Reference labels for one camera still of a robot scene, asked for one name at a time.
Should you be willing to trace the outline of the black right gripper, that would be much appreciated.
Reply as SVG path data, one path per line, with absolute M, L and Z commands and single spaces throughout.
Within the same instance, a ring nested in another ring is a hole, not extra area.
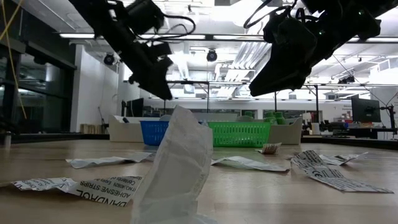
M 271 55 L 249 85 L 251 96 L 301 88 L 312 69 L 299 57 L 311 56 L 317 46 L 315 35 L 298 19 L 276 14 L 264 28 L 264 40 L 272 45 Z

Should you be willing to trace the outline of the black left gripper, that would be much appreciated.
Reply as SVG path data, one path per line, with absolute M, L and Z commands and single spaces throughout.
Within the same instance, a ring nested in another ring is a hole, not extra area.
M 171 100 L 172 94 L 166 81 L 166 73 L 173 64 L 172 53 L 166 42 L 155 45 L 134 42 L 119 51 L 119 56 L 132 72 L 129 83 L 163 99 Z

